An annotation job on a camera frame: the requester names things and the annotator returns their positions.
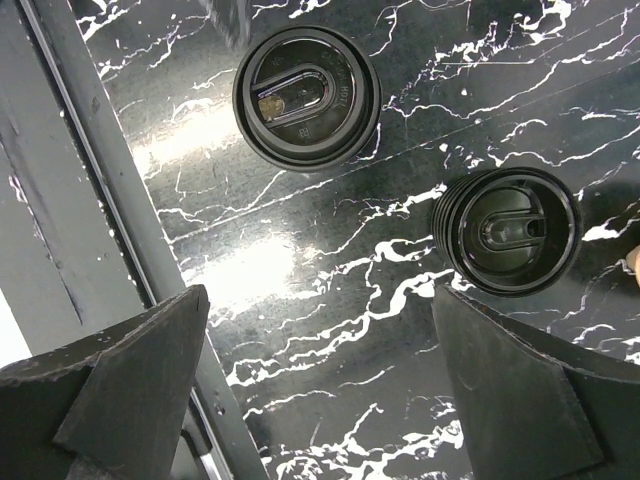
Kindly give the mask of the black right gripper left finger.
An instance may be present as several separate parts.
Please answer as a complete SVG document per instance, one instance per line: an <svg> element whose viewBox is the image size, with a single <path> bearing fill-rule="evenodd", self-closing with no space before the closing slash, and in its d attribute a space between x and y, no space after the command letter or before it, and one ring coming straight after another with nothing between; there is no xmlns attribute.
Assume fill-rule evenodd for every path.
<svg viewBox="0 0 640 480"><path fill-rule="evenodd" d="M1 370L4 479L167 479L201 356L201 285Z"/></svg>

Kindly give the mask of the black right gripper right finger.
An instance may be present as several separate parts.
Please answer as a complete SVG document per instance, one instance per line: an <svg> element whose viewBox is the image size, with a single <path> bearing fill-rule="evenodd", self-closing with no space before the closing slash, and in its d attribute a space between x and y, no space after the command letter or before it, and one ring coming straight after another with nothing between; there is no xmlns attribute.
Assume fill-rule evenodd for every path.
<svg viewBox="0 0 640 480"><path fill-rule="evenodd" d="M638 365L448 287L433 315L475 478L638 478Z"/></svg>

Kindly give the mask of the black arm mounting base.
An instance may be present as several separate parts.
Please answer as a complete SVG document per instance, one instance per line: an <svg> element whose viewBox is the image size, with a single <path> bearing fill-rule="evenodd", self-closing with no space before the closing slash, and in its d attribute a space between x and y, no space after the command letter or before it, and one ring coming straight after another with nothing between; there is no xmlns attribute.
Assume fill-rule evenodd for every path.
<svg viewBox="0 0 640 480"><path fill-rule="evenodd" d="M187 288L70 5L1 5L1 291L27 359ZM170 476L266 475L204 341Z"/></svg>

